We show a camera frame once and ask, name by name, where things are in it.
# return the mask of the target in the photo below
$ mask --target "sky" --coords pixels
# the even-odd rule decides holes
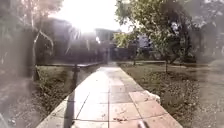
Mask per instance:
[[[52,16],[67,20],[86,32],[94,28],[128,32],[127,26],[121,27],[115,21],[115,4],[116,0],[65,0],[61,10]]]

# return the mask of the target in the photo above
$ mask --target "grass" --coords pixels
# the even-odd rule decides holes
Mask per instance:
[[[97,66],[80,69],[77,85],[95,71]],[[41,115],[46,117],[75,88],[71,68],[39,66],[40,80],[35,83],[34,97]]]
[[[198,104],[198,81],[194,69],[168,68],[164,65],[119,63],[139,85],[161,98],[161,105],[184,127],[190,128]]]
[[[38,67],[40,80],[36,84],[36,98],[50,113],[72,90],[72,71],[62,67]]]

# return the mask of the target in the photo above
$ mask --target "dirt ground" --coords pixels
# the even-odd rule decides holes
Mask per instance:
[[[169,65],[120,63],[184,128],[224,128],[224,72],[217,64]]]
[[[81,69],[78,83],[96,67]],[[70,69],[38,67],[40,81],[33,83],[24,77],[5,79],[1,75],[0,114],[12,128],[36,127],[68,94],[74,86]]]

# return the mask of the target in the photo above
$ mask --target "foliage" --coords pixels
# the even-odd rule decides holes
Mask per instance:
[[[122,4],[122,2],[117,2],[117,12],[127,10]],[[189,42],[187,40],[189,37],[186,27],[190,25],[191,19],[178,1],[131,0],[128,12],[130,12],[128,13],[129,16],[116,13],[119,17],[118,20],[128,19],[132,21],[142,33],[147,34],[153,40],[155,47],[163,55],[172,53],[174,45],[179,44],[181,46],[180,40],[185,40],[182,46],[188,52]]]

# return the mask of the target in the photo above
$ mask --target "paved walkway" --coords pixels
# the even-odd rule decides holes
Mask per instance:
[[[37,128],[182,128],[115,63],[84,80]]]

